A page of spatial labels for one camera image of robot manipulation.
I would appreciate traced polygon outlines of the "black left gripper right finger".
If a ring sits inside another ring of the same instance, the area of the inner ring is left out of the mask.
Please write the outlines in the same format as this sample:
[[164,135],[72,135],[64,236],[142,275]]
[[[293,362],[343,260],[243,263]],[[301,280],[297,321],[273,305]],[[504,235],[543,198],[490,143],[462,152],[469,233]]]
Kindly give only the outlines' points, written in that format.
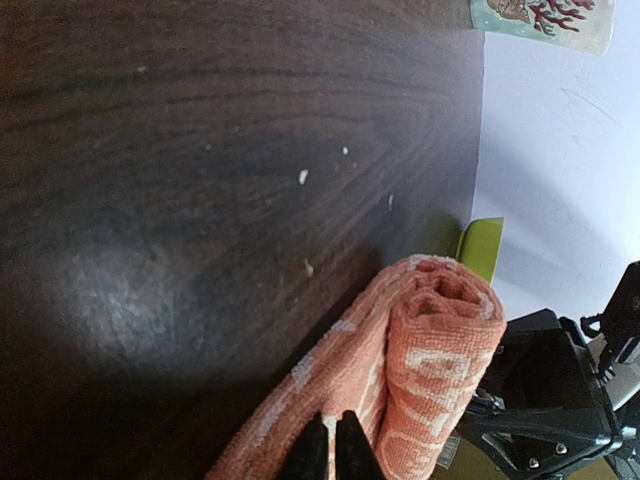
[[335,472],[338,480],[385,480],[356,413],[346,410],[336,424]]

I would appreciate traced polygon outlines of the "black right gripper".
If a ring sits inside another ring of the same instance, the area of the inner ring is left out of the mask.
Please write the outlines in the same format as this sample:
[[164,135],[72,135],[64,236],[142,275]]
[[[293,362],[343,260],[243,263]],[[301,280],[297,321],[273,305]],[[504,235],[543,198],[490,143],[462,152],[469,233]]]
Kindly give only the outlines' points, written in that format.
[[576,323],[512,320],[457,432],[509,479],[566,479],[630,439]]

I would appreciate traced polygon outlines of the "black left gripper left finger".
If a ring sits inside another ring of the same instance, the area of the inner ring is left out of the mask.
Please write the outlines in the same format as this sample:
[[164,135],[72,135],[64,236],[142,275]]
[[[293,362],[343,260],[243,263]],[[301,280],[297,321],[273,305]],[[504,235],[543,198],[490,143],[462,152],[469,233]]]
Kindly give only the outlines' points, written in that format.
[[305,425],[289,449],[284,462],[284,478],[326,480],[329,469],[328,429],[317,412]]

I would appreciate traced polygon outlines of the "orange bunny pattern towel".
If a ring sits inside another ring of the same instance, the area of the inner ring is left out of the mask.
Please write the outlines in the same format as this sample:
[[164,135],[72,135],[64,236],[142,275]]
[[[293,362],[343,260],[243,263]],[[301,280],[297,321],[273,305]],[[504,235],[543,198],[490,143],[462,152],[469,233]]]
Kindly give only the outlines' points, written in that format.
[[506,329],[491,286],[448,257],[382,270],[259,405],[213,479],[273,479],[306,423],[353,411],[384,475],[427,479]]

